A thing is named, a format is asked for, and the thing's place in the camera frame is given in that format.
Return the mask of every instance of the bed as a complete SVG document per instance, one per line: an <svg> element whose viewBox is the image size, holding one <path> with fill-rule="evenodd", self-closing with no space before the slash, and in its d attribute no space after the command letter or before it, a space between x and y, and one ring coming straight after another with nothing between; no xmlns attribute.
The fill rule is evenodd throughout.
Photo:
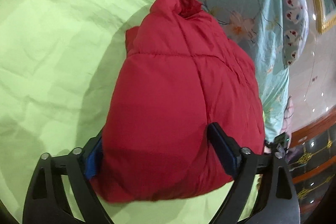
<svg viewBox="0 0 336 224"><path fill-rule="evenodd" d="M39 156L82 147L105 123L125 58L124 33L154 0L0 0L0 200L22 221ZM251 213L258 176L241 218ZM75 217L81 219L67 177ZM103 203L112 220L208 223L231 183L192 199Z"/></svg>
<svg viewBox="0 0 336 224"><path fill-rule="evenodd" d="M200 1L253 59L266 137L272 140L288 98L282 0ZM126 55L125 31L141 23L153 2L0 0L0 151L8 155L0 159L0 200L19 222L39 156L82 147L105 124ZM241 219L252 211L258 178ZM66 177L63 182L81 219ZM121 224L208 223L231 186L184 200L102 203Z"/></svg>

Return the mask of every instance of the red puffer jacket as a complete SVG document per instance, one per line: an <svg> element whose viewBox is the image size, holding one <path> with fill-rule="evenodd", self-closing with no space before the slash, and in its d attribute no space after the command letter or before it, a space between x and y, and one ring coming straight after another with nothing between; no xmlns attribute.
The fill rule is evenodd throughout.
<svg viewBox="0 0 336 224"><path fill-rule="evenodd" d="M156 0L126 48L91 180L105 200L189 198L231 181L207 141L211 122L263 151L253 62L199 2Z"/></svg>

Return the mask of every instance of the gold picture frame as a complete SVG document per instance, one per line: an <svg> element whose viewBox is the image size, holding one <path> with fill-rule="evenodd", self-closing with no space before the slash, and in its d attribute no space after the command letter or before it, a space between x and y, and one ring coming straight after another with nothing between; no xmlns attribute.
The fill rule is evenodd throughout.
<svg viewBox="0 0 336 224"><path fill-rule="evenodd" d="M326 9L325 3L330 2L330 0L313 0L313 2L316 16L316 29L322 34L336 24L336 7L332 0L330 6L332 6L333 9L331 7Z"/></svg>

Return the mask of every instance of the folded red jacket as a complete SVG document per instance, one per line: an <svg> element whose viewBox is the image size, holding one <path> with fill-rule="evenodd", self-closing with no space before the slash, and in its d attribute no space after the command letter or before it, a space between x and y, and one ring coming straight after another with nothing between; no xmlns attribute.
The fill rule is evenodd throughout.
<svg viewBox="0 0 336 224"><path fill-rule="evenodd" d="M189 198L231 181L207 140L211 122L263 151L253 62L198 1L156 0L126 49L91 180L106 201Z"/></svg>

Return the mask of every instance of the pink flower print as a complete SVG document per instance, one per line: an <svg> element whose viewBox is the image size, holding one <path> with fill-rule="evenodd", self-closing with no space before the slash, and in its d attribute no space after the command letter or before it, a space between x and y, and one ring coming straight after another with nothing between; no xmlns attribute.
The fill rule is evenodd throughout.
<svg viewBox="0 0 336 224"><path fill-rule="evenodd" d="M274 69L274 65L272 64L271 67L267 70L267 74L270 74Z"/></svg>
<svg viewBox="0 0 336 224"><path fill-rule="evenodd" d="M230 15L230 24L224 26L224 31L227 35L232 37L236 42L241 39L252 40L255 33L252 28L254 26L254 19L244 19L237 11L232 11Z"/></svg>

